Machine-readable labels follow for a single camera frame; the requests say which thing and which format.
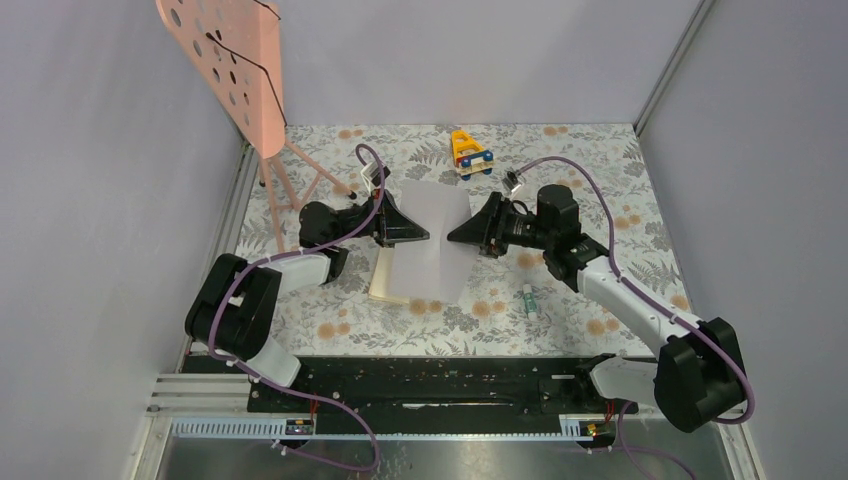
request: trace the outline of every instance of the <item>tabletop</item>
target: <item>tabletop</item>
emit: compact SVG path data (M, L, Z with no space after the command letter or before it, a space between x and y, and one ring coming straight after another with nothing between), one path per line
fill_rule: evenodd
M495 156L493 175L462 181L452 166L450 132L463 129ZM387 188L401 203L404 179L456 185L468 191L476 212L492 191L501 191L507 168L549 155L585 167L610 205L616 229L616 257L634 277L680 308L688 309L680 270L663 225L638 140L628 124L595 125L386 125L290 126L288 137L350 188L366 194L353 149L373 147L391 169ZM292 183L305 191L314 177L300 159L282 154ZM589 183L560 162L524 174L534 200L543 185L558 183L574 192L584 232L602 244L609 238L604 212ZM283 188L275 185L285 202ZM311 200L334 208L353 204L321 180ZM286 249L297 248L297 214L281 216ZM600 305L574 293L548 273L541 252L510 247L499 259L479 257L456 304L411 299L397 305L368 298L378 247L370 238L343 245L350 250L334 282L281 294L272 335L295 355L480 355L594 356L599 353L650 355L648 348ZM236 254L256 260L277 253L265 188L254 181ZM521 290L530 284L539 308L531 321Z

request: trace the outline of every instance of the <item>floral tablecloth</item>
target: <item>floral tablecloth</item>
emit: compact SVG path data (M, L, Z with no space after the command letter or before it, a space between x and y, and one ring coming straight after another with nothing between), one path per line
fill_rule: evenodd
M451 166L450 133L462 128L495 155L495 172L461 181ZM633 276L681 308L688 308L671 242L660 217L638 141L630 125L390 125L289 127L288 136L337 178L365 194L353 147L374 147L391 169L387 185L399 199L404 179L458 185L468 190L476 212L508 166L563 155L585 166L610 204L616 254ZM314 171L291 152L283 162L295 187L304 191ZM603 210L579 172L548 162L525 174L535 190L548 183L571 187L581 207L583 229L601 243L608 232ZM276 192L285 200L275 179ZM333 207L352 204L322 180L313 200ZM528 202L531 209L535 202ZM297 247L297 215L282 215L286 248ZM457 304L412 299L395 305L368 298L378 247L367 238L345 243L350 256L332 284L283 294L272 334L296 355L566 355L609 352L650 355L615 317L548 273L541 252L510 247L500 259L478 258ZM254 182L236 253L250 260L276 253L266 191ZM523 310L522 286L533 286L538 320Z

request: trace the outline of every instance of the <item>gray wall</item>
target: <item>gray wall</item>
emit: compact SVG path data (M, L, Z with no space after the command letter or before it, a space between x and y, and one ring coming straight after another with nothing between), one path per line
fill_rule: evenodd
M643 137L694 307L739 334L770 479L848 476L846 24L846 2L719 2Z
M280 0L292 124L635 121L698 0Z
M0 26L0 477L111 480L239 140L152 1L6 1Z

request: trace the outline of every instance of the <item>gray floor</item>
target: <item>gray floor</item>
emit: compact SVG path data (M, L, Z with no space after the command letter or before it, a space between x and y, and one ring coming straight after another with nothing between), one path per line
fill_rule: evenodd
M658 448L691 467L702 479L732 478L718 431L705 426L692 434L661 420L626 422L628 444ZM624 453L587 455L574 443L521 441L385 441L382 464L368 474L348 472L292 455L281 457L270 442L171 439L159 480L174 479L629 479L641 478ZM365 464L367 442L313 441L302 447L337 461ZM657 479L688 479L668 460L637 454Z

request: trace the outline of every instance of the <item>small bottle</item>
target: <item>small bottle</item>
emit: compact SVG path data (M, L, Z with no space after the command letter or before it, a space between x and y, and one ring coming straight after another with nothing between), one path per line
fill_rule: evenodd
M539 319L539 315L536 313L536 298L533 297L533 287L529 283L524 284L524 311L531 321Z

